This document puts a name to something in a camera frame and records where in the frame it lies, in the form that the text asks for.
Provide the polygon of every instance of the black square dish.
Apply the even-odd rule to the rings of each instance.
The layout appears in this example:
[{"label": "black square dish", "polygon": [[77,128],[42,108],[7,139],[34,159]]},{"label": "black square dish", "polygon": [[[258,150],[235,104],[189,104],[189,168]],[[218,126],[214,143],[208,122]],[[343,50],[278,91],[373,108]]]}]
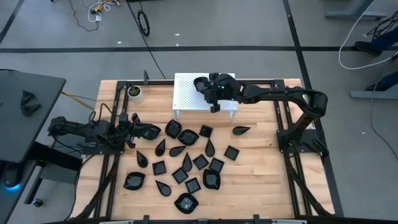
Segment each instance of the black square dish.
[{"label": "black square dish", "polygon": [[153,163],[152,169],[154,170],[154,175],[166,173],[166,165],[164,164],[164,161]]},{"label": "black square dish", "polygon": [[224,166],[224,162],[223,161],[221,161],[219,159],[216,159],[216,158],[213,158],[213,160],[210,163],[209,169],[212,169],[212,170],[217,171],[217,172],[220,173],[221,170],[223,169],[223,166]]},{"label": "black square dish", "polygon": [[235,161],[238,154],[239,154],[239,149],[235,149],[232,146],[228,146],[228,148],[226,149],[226,151],[224,153],[224,156]]},{"label": "black square dish", "polygon": [[178,168],[172,175],[178,184],[181,184],[186,178],[188,178],[188,174],[181,167]]},{"label": "black square dish", "polygon": [[210,138],[212,131],[213,131],[212,127],[209,127],[207,125],[202,125],[201,129],[200,129],[200,132],[199,132],[199,135],[201,135],[203,137],[206,137],[206,138]]},{"label": "black square dish", "polygon": [[206,157],[203,154],[200,154],[200,156],[194,158],[193,163],[197,166],[199,170],[205,168],[209,162],[207,161]]},{"label": "black square dish", "polygon": [[187,186],[188,192],[190,194],[193,194],[201,189],[198,179],[196,177],[186,181],[185,186]]}]

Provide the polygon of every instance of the white perforated platform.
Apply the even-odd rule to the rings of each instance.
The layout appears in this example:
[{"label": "white perforated platform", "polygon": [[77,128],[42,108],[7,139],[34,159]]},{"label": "white perforated platform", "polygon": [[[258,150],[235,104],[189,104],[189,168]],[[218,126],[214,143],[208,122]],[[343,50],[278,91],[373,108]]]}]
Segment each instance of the white perforated platform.
[{"label": "white perforated platform", "polygon": [[[206,103],[204,96],[198,92],[193,84],[198,77],[209,77],[209,73],[176,73],[174,78],[173,111],[176,119],[179,119],[179,111],[210,110],[211,105]],[[230,111],[231,119],[238,110],[238,103],[228,100],[220,100],[221,110]]]}]

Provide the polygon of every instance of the black table leg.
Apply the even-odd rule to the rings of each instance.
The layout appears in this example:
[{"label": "black table leg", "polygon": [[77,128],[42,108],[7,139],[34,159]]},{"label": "black table leg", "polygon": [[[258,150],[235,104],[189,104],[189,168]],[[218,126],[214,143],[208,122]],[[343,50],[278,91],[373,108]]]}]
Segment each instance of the black table leg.
[{"label": "black table leg", "polygon": [[35,142],[30,149],[29,159],[37,159],[75,171],[80,170],[82,162],[81,159],[57,151],[38,142]]}]

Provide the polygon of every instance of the small plant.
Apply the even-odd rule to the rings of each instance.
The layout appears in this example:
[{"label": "small plant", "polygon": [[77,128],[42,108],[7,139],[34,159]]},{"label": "small plant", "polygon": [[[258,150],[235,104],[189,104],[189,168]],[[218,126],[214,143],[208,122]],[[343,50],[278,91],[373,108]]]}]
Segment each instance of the small plant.
[{"label": "small plant", "polygon": [[130,90],[129,90],[129,95],[130,95],[130,96],[138,96],[140,92],[141,92],[141,91],[140,91],[140,89],[139,89],[138,87],[132,86],[132,87],[130,88]]}]

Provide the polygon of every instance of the wooden tabletop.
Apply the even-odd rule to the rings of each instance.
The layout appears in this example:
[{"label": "wooden tabletop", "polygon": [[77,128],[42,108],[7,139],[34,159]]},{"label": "wooden tabletop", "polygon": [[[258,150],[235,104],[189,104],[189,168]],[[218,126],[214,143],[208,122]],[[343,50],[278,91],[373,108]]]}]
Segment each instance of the wooden tabletop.
[{"label": "wooden tabletop", "polygon": [[[117,80],[101,82],[98,93],[96,111],[100,104],[113,104]],[[299,79],[285,79],[288,86],[301,86]],[[198,178],[201,190],[193,196],[199,201],[199,206],[189,215],[183,214],[174,206],[178,196],[187,192],[184,183],[178,184],[171,176],[181,165],[185,153],[191,159],[200,154],[205,155],[207,138],[200,136],[193,146],[187,148],[177,157],[169,156],[169,149],[182,144],[177,139],[168,137],[164,128],[174,118],[172,111],[173,86],[152,85],[141,86],[145,100],[135,105],[129,102],[127,113],[129,117],[137,113],[142,122],[153,123],[163,131],[153,141],[136,139],[136,148],[126,147],[121,156],[116,191],[113,202],[112,219],[142,220],[144,215],[150,215],[151,220],[188,220],[188,219],[252,219],[253,214],[260,218],[293,218],[293,209],[290,199],[289,185],[283,155],[279,152],[276,138],[278,128],[274,104],[271,101],[262,101],[253,105],[239,105],[235,119],[229,119],[228,112],[211,114],[207,111],[181,111],[179,122],[183,129],[191,129],[196,133],[203,124],[214,128],[211,141],[216,149],[215,158],[225,162],[221,171],[221,188],[207,189],[202,182],[203,169],[198,170],[193,165],[188,173],[189,179]],[[121,112],[123,100],[121,94],[118,114]],[[297,105],[290,103],[293,121],[302,114]],[[282,113],[284,126],[287,127],[285,114]],[[110,119],[110,113],[103,110],[103,119]],[[232,134],[235,126],[248,126],[251,129],[242,136]],[[166,152],[162,157],[155,155],[155,147],[166,138]],[[236,161],[224,156],[228,145],[240,150]],[[136,151],[141,152],[149,160],[146,168],[137,165]],[[328,184],[319,156],[315,153],[301,153],[305,180],[315,198],[326,210],[333,213]],[[79,214],[91,200],[98,188],[103,156],[95,156],[88,161],[81,170],[76,192],[76,204],[72,217]],[[167,173],[153,175],[152,163],[165,161]],[[146,175],[144,186],[136,191],[126,190],[123,183],[130,172],[142,172]],[[155,180],[171,186],[172,194],[164,197],[157,189]],[[297,195],[300,202],[300,211],[305,214],[301,193],[298,187]],[[103,198],[101,215],[105,214],[106,192]]]}]

